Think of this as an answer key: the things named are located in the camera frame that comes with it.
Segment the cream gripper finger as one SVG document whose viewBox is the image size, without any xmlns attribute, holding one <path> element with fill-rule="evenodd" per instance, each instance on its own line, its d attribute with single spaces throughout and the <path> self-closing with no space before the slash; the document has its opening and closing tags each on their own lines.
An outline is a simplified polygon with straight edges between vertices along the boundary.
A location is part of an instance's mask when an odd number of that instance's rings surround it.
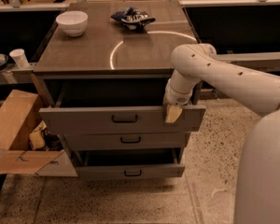
<svg viewBox="0 0 280 224">
<path fill-rule="evenodd" d="M 165 122 L 175 123 L 182 114 L 183 109 L 180 105 L 166 105 L 165 111 Z"/>
</svg>

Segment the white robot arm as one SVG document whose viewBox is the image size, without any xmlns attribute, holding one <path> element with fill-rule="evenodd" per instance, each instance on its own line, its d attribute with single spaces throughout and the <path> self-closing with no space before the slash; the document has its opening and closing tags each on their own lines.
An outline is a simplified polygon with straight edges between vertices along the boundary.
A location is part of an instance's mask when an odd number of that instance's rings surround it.
<svg viewBox="0 0 280 224">
<path fill-rule="evenodd" d="M 167 123 L 177 121 L 201 80 L 261 116 L 243 146 L 233 223 L 280 224 L 280 77 L 218 61 L 209 44 L 178 46 L 171 61 Z"/>
</svg>

